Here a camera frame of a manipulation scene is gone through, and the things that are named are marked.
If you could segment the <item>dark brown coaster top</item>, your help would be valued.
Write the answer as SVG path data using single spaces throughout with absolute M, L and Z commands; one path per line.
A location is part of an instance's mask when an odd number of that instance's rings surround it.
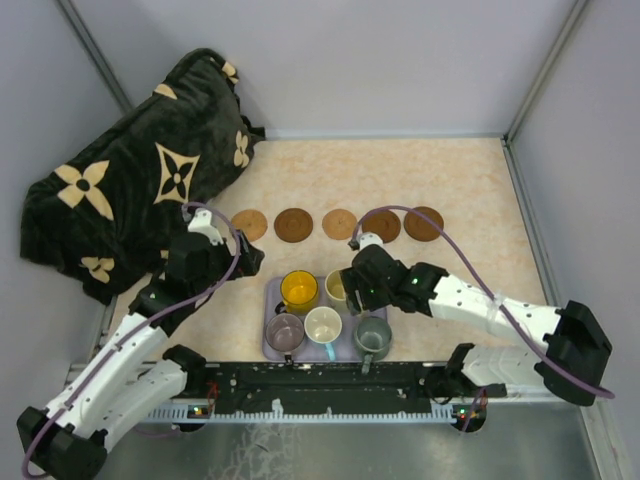
M 401 221 L 388 209 L 371 212 L 362 223 L 363 233 L 376 234 L 384 244 L 394 241 L 401 232 Z

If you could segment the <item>light cork coaster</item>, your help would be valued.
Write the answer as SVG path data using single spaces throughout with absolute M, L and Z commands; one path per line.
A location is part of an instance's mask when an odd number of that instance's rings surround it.
M 322 220 L 324 233 L 332 240 L 346 240 L 351 237 L 357 224 L 356 216 L 346 209 L 333 209 Z
M 236 213 L 232 224 L 237 230 L 241 230 L 250 242 L 263 237 L 268 229 L 266 216 L 256 209 L 245 209 Z

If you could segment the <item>cream yellow mug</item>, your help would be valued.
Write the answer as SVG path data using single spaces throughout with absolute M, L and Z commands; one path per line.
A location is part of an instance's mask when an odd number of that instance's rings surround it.
M 326 276 L 324 287 L 329 305 L 341 315 L 348 314 L 347 296 L 339 270 L 334 270 Z

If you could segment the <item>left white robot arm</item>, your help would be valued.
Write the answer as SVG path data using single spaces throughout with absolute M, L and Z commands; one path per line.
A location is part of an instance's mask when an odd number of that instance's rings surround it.
M 216 232 L 176 237 L 164 266 L 81 374 L 44 408 L 23 411 L 17 429 L 24 478 L 32 478 L 29 467 L 36 465 L 39 478 L 92 479 L 119 440 L 154 408 L 206 389 L 205 358 L 183 345 L 166 350 L 137 380 L 131 376 L 225 282 L 259 272 L 264 252 L 244 233 L 234 237 L 234 251 Z

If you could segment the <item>dark brown coaster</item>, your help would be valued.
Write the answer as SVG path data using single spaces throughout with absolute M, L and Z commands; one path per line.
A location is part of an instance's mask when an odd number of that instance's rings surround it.
M 299 243 L 311 235 L 313 219 L 310 213 L 304 209 L 288 208 L 276 216 L 274 230 L 282 241 Z
M 363 233 L 376 234 L 384 244 L 394 241 L 401 232 L 401 221 L 388 209 L 371 212 L 362 223 Z
M 444 229 L 442 215 L 428 206 L 416 206 L 414 210 L 428 217 L 429 221 L 414 213 L 407 213 L 403 220 L 406 233 L 420 242 L 430 242 L 438 239 L 441 236 L 440 231 Z

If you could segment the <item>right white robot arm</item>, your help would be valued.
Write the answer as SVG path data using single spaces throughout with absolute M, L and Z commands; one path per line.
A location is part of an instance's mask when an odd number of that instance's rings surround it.
M 467 348 L 446 372 L 448 387 L 458 395 L 490 384 L 541 384 L 578 406 L 611 395 L 600 382 L 612 344 L 582 303 L 570 301 L 560 308 L 489 296 L 441 267 L 425 262 L 407 267 L 380 245 L 361 248 L 339 275 L 352 313 L 393 306 L 464 322 L 511 341 L 494 350 Z

